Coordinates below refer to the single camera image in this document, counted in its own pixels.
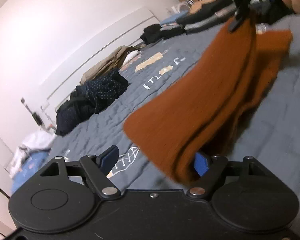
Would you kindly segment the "grey printed bed quilt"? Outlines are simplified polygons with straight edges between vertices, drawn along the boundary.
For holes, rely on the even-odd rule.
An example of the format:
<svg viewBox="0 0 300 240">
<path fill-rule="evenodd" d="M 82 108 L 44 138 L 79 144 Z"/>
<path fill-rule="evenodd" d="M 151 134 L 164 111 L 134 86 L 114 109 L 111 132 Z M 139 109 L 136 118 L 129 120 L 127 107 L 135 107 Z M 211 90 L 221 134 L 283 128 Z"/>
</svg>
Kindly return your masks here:
<svg viewBox="0 0 300 240">
<path fill-rule="evenodd" d="M 197 153 L 250 155 L 297 195 L 300 234 L 300 15 L 261 33 L 252 18 L 233 33 L 228 26 L 160 42 L 143 53 L 162 52 L 159 61 L 115 72 L 121 94 L 58 136 L 29 177 L 56 157 L 78 161 L 116 146 L 106 176 L 120 191 L 187 190 L 200 179 Z"/>
</svg>

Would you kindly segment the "blue printed garment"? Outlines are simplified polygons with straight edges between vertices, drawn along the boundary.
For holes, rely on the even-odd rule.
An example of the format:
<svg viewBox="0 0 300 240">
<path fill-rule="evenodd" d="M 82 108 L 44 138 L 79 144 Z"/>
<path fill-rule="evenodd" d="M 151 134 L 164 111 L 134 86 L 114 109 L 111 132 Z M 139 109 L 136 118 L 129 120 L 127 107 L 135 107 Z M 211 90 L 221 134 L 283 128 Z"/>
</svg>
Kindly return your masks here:
<svg viewBox="0 0 300 240">
<path fill-rule="evenodd" d="M 30 154 L 12 179 L 12 194 L 41 169 L 44 162 L 47 160 L 49 153 L 50 151 L 39 151 Z"/>
</svg>

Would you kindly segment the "white crumpled garment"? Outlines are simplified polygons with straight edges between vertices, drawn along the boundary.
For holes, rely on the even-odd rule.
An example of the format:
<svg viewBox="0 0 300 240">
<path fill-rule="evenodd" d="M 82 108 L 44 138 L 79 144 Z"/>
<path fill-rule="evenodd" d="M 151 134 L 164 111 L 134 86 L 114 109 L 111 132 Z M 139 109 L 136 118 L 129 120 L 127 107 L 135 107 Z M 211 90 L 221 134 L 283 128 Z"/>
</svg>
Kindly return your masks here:
<svg viewBox="0 0 300 240">
<path fill-rule="evenodd" d="M 19 146 L 17 146 L 13 158 L 10 162 L 10 177 L 13 178 L 21 169 L 22 164 L 34 152 L 49 150 L 54 140 L 57 138 L 55 133 L 45 130 L 38 130 L 29 134 Z"/>
</svg>

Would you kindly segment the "black grey striped garment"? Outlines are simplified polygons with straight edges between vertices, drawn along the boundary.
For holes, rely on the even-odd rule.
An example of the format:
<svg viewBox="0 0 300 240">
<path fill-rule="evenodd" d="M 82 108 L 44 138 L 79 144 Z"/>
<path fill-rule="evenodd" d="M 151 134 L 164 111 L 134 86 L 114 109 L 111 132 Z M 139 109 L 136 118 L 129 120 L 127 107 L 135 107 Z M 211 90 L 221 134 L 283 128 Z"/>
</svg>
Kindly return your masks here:
<svg viewBox="0 0 300 240">
<path fill-rule="evenodd" d="M 236 12 L 233 0 L 214 0 L 176 20 L 185 33 L 193 34 L 226 22 Z"/>
</svg>

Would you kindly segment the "beige folded garment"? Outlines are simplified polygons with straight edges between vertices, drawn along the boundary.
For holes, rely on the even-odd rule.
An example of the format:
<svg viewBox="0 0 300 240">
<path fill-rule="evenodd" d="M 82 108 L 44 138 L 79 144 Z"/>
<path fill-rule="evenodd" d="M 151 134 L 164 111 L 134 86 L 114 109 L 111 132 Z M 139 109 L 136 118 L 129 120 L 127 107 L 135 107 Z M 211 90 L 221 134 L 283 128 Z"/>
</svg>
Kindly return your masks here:
<svg viewBox="0 0 300 240">
<path fill-rule="evenodd" d="M 107 74 L 112 69 L 120 69 L 125 59 L 130 53 L 139 53 L 139 51 L 133 46 L 119 46 L 107 57 L 99 61 L 93 67 L 88 69 L 81 77 L 79 84 L 83 85 L 87 81 L 91 81 L 98 76 Z"/>
</svg>

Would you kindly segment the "black clothes pile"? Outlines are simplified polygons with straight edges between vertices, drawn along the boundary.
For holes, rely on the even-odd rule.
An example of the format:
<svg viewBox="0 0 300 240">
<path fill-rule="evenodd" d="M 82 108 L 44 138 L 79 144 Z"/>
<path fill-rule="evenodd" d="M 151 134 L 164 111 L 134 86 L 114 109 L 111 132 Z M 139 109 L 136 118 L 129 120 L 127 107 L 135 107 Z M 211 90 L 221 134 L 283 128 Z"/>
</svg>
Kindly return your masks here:
<svg viewBox="0 0 300 240">
<path fill-rule="evenodd" d="M 143 30 L 140 38 L 145 44 L 151 44 L 160 41 L 161 39 L 167 40 L 169 38 L 178 36 L 185 33 L 183 26 L 181 25 L 167 25 L 161 26 L 159 24 L 153 24 L 146 27 Z"/>
</svg>

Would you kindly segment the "dark navy dotted garment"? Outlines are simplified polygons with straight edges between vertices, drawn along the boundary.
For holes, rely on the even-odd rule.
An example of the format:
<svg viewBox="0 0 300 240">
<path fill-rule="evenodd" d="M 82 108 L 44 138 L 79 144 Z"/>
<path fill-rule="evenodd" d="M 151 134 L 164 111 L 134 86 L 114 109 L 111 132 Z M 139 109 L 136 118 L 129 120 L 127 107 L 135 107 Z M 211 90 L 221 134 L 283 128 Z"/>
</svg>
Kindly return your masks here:
<svg viewBox="0 0 300 240">
<path fill-rule="evenodd" d="M 56 134 L 64 137 L 77 125 L 108 108 L 128 88 L 128 81 L 114 69 L 79 85 L 58 109 Z"/>
</svg>

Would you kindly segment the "rust orange knit garment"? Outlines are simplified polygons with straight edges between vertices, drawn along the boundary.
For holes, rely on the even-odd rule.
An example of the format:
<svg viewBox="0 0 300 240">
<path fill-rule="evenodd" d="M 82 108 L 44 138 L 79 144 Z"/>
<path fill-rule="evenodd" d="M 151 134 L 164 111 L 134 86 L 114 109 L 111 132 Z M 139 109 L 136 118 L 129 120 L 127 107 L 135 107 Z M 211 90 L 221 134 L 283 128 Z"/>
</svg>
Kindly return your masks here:
<svg viewBox="0 0 300 240">
<path fill-rule="evenodd" d="M 127 137 L 172 180 L 195 180 L 194 155 L 209 142 L 221 152 L 240 116 L 256 107 L 276 79 L 293 39 L 290 30 L 259 34 L 246 19 L 233 33 L 224 24 L 185 76 L 134 111 Z"/>
</svg>

